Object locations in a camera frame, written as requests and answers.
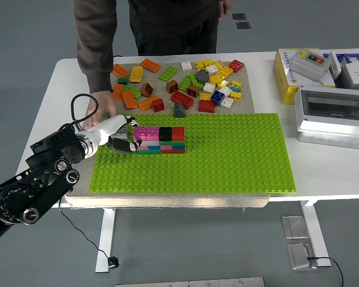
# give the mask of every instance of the green baseplate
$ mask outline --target green baseplate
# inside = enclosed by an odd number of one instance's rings
[[[140,126],[185,127],[185,154],[99,148],[93,193],[294,193],[277,114],[135,115]]]

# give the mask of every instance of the dark sweater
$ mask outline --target dark sweater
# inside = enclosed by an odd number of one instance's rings
[[[129,0],[130,22],[150,38],[174,38],[207,20],[219,0]],[[73,0],[78,64],[90,92],[111,91],[116,0]]]

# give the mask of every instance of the person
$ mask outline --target person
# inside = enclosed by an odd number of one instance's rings
[[[130,28],[139,56],[209,54],[217,47],[219,19],[226,18],[233,0],[129,0]],[[77,59],[99,109],[85,129],[101,122],[104,113],[117,115],[110,73],[117,28],[116,0],[73,0]],[[95,110],[90,101],[88,114]]]

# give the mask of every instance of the dark pants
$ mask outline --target dark pants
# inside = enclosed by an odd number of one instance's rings
[[[144,36],[130,24],[139,56],[214,54],[217,47],[218,11],[193,30],[170,39]]]

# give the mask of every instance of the person's hand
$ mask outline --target person's hand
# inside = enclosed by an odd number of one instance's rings
[[[87,120],[85,129],[89,130],[95,125],[99,124],[102,120],[102,117],[105,113],[109,113],[111,117],[117,115],[117,106],[115,105],[115,100],[111,91],[98,91],[93,93],[93,97],[98,101],[98,110],[94,116],[90,117]],[[88,114],[92,113],[96,108],[96,103],[94,100],[90,100]]]
[[[220,1],[220,19],[226,18],[232,9],[233,0]]]

